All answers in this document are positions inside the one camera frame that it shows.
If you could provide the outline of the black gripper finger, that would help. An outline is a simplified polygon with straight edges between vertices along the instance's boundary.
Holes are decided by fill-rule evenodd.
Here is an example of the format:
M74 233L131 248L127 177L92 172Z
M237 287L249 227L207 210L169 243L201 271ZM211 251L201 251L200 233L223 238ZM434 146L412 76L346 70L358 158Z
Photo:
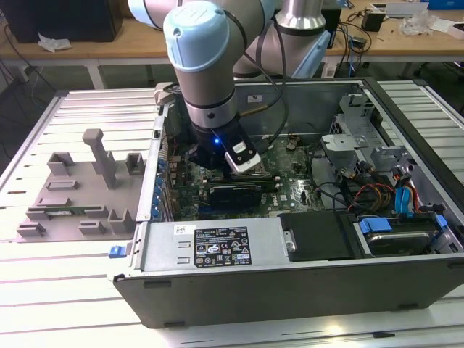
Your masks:
M215 153L210 152L203 146L197 144L191 147L188 152L188 160L194 164L208 170L215 170L218 168L218 158Z

